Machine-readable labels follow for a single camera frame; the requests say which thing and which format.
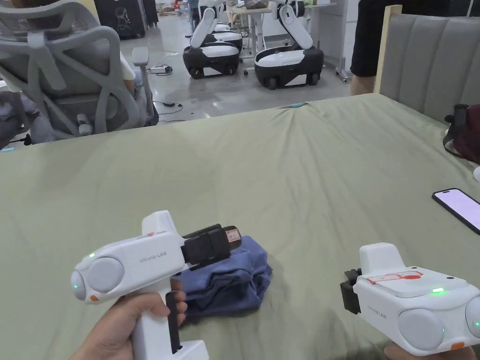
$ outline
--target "chair armrest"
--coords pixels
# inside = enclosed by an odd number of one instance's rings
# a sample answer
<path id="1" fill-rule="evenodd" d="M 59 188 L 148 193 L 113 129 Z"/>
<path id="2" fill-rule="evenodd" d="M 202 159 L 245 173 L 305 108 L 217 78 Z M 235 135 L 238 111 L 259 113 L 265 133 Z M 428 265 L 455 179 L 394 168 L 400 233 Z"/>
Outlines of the chair armrest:
<path id="1" fill-rule="evenodd" d="M 148 48 L 143 46 L 141 48 L 134 48 L 132 52 L 132 60 L 135 66 L 140 68 L 140 72 L 142 73 L 142 83 L 144 86 L 145 96 L 147 98 L 147 112 L 150 116 L 150 119 L 155 115 L 153 109 L 153 99 L 152 99 L 152 91 L 150 90 L 150 83 L 148 82 L 147 76 L 147 64 L 148 64 Z"/>
<path id="2" fill-rule="evenodd" d="M 132 61 L 135 66 L 142 67 L 147 66 L 149 53 L 146 46 L 140 48 L 134 48 L 132 52 Z"/>

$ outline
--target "phone screen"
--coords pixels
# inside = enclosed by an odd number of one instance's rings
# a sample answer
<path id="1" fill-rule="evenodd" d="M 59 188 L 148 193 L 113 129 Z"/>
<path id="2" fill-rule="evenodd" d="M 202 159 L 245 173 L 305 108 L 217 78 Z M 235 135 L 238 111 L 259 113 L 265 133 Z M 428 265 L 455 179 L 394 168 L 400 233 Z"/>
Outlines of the phone screen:
<path id="1" fill-rule="evenodd" d="M 480 204 L 477 201 L 459 189 L 436 192 L 433 198 L 480 234 Z"/>

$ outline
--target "bed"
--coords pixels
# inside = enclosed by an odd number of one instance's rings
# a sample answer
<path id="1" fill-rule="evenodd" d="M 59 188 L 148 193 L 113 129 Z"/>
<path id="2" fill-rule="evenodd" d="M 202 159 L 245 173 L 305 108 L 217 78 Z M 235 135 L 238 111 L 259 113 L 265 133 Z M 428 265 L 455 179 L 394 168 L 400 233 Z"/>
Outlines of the bed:
<path id="1" fill-rule="evenodd" d="M 111 304 L 76 300 L 73 267 L 167 209 L 181 234 L 237 226 L 274 271 L 259 311 L 193 322 L 182 340 L 212 360 L 381 359 L 386 339 L 340 295 L 361 245 L 394 243 L 407 265 L 480 287 L 478 235 L 431 199 L 480 199 L 445 129 L 371 94 L 0 154 L 2 358 L 68 359 Z"/>

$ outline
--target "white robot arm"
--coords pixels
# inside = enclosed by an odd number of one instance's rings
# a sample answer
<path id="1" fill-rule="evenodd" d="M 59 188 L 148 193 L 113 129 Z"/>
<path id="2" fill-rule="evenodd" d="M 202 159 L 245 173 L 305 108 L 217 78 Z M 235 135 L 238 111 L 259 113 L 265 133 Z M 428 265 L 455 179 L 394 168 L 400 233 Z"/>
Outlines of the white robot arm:
<path id="1" fill-rule="evenodd" d="M 405 351 L 426 356 L 480 344 L 480 291 L 467 281 L 406 267 L 393 244 L 360 248 L 361 269 L 345 272 L 345 309 Z"/>
<path id="2" fill-rule="evenodd" d="M 158 292 L 168 318 L 142 314 L 132 335 L 134 360 L 208 360 L 203 341 L 180 343 L 170 278 L 230 257 L 241 244 L 235 227 L 220 225 L 180 236 L 168 211 L 142 222 L 142 236 L 106 245 L 84 257 L 72 273 L 79 300 L 99 304 L 119 296 Z"/>
<path id="3" fill-rule="evenodd" d="M 201 21 L 198 24 L 197 28 L 193 32 L 192 38 L 190 39 L 190 46 L 192 48 L 199 48 L 204 42 L 206 36 L 213 32 L 216 24 L 218 23 L 218 8 L 222 8 L 223 12 L 223 2 L 225 0 L 207 0 L 198 3 L 198 12 L 201 17 Z M 207 6 L 204 13 L 202 14 L 202 7 Z"/>
<path id="4" fill-rule="evenodd" d="M 272 9 L 274 20 L 279 20 L 280 24 L 304 50 L 313 46 L 313 40 L 308 31 L 302 26 L 297 18 L 305 14 L 305 3 L 296 0 L 272 0 L 277 4 L 276 11 Z"/>

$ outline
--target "blue object on bed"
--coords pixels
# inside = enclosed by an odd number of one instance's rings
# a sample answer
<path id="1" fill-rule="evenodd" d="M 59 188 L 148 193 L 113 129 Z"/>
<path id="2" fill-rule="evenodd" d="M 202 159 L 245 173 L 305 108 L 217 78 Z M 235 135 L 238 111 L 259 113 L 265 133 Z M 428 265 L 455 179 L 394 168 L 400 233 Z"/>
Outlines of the blue object on bed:
<path id="1" fill-rule="evenodd" d="M 187 316 L 219 316 L 258 309 L 271 274 L 266 251 L 244 236 L 241 246 L 228 259 L 184 271 L 176 279 L 183 282 L 187 294 Z"/>

